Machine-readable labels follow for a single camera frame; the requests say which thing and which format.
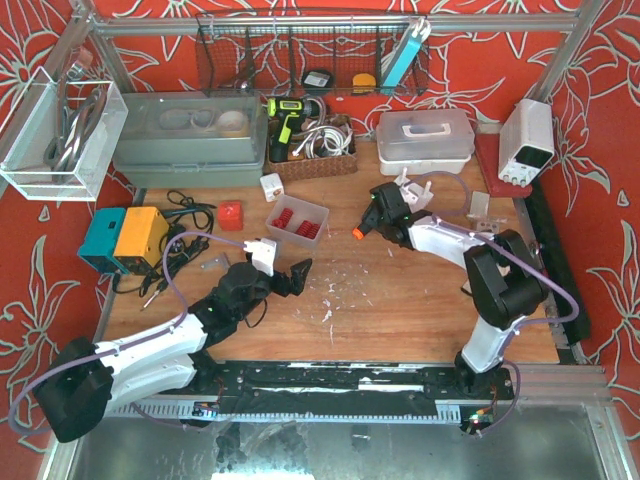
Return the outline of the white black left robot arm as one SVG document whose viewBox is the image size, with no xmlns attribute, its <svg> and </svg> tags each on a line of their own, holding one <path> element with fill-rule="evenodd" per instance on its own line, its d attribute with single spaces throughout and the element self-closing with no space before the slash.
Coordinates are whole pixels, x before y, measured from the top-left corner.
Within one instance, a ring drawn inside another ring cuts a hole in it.
<svg viewBox="0 0 640 480">
<path fill-rule="evenodd" d="M 300 295 L 312 264 L 305 259 L 288 273 L 267 274 L 249 261 L 235 263 L 208 295 L 174 319 L 117 340 L 69 342 L 33 390 L 56 439 L 77 440 L 124 405 L 191 384 L 209 347 L 247 323 L 270 295 Z"/>
</svg>

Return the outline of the orange black handle screwdriver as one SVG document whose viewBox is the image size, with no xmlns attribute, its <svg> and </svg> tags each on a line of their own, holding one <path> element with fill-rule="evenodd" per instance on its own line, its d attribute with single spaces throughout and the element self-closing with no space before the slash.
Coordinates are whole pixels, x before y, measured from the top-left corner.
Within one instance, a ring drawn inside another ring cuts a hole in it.
<svg viewBox="0 0 640 480">
<path fill-rule="evenodd" d="M 358 225 L 352 230 L 352 235 L 357 240 L 362 240 L 370 231 L 371 231 L 371 228 L 368 225 L 361 223 L 360 225 Z"/>
</svg>

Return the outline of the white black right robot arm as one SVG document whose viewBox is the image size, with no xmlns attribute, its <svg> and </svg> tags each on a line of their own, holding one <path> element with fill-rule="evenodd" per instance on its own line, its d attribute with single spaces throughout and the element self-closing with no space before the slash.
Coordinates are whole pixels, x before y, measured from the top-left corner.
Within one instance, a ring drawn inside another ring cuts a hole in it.
<svg viewBox="0 0 640 480">
<path fill-rule="evenodd" d="M 356 238 L 375 230 L 394 244 L 436 255 L 465 270 L 478 319 L 456 354 L 454 375 L 459 390 L 478 394 L 496 381 L 516 328 L 549 294 L 523 238 L 510 229 L 474 232 L 424 210 L 413 212 L 393 182 L 374 187 L 370 197 L 353 230 Z"/>
</svg>

